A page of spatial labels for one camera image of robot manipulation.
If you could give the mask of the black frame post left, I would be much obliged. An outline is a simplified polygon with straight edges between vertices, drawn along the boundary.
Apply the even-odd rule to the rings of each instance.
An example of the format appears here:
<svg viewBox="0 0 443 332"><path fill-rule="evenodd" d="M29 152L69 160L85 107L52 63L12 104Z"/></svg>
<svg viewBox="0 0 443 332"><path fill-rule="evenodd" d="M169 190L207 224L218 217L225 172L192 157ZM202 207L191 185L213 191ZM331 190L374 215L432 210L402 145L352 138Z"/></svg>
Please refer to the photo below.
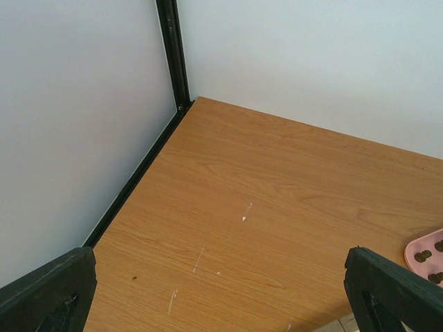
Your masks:
<svg viewBox="0 0 443 332"><path fill-rule="evenodd" d="M185 114L192 105L181 38L176 0L156 0L165 53L179 113Z"/></svg>

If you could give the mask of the dark chess piece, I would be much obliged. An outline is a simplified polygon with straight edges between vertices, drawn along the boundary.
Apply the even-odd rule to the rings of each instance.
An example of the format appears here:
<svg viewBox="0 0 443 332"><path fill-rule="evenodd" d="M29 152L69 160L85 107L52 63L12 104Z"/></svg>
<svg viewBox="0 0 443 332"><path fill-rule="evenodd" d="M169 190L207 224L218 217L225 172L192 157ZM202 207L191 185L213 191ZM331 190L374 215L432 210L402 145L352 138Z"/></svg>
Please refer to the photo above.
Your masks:
<svg viewBox="0 0 443 332"><path fill-rule="evenodd" d="M431 256L432 252L430 250L424 250L422 252L415 253L414 259L419 263L424 263Z"/></svg>

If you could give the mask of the pink plastic tray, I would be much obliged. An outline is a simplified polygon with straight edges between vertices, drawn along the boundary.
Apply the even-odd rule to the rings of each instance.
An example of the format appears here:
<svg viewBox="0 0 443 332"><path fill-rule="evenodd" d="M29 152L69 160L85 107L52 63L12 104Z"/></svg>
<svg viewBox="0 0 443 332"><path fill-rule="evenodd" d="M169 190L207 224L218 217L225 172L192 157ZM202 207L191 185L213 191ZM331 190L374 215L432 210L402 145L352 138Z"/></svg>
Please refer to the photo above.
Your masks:
<svg viewBox="0 0 443 332"><path fill-rule="evenodd" d="M411 241L404 250L409 269L440 288L442 257L442 229Z"/></svg>

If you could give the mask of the wooden chessboard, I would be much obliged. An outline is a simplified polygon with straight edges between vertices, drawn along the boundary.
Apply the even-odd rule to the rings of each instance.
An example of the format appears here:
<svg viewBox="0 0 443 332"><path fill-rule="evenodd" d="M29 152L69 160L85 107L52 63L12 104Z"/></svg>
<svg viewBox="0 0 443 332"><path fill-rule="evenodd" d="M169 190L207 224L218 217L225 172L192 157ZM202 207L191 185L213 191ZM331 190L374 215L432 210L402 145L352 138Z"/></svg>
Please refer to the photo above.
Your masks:
<svg viewBox="0 0 443 332"><path fill-rule="evenodd" d="M322 327L319 327L315 332L359 332L359 327L356 323L353 313L345 315L338 320L334 320Z"/></svg>

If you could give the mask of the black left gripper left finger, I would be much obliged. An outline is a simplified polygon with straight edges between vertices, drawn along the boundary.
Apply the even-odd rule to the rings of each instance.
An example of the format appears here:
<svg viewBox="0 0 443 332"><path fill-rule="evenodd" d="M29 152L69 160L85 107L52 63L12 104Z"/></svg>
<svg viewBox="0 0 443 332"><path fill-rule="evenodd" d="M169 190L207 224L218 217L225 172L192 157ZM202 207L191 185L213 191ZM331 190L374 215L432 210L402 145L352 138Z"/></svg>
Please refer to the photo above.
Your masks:
<svg viewBox="0 0 443 332"><path fill-rule="evenodd" d="M72 249L1 288L1 330L83 331L96 286L93 249Z"/></svg>

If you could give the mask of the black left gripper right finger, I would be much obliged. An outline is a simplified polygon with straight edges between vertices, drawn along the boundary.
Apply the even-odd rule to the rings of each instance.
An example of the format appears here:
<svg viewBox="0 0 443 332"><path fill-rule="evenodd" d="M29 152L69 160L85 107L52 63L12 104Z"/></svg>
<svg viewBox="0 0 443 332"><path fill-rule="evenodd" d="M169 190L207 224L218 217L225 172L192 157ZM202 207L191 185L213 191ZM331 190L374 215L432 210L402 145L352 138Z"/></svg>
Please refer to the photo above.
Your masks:
<svg viewBox="0 0 443 332"><path fill-rule="evenodd" d="M442 288L364 247L345 261L345 292L360 331L441 331Z"/></svg>

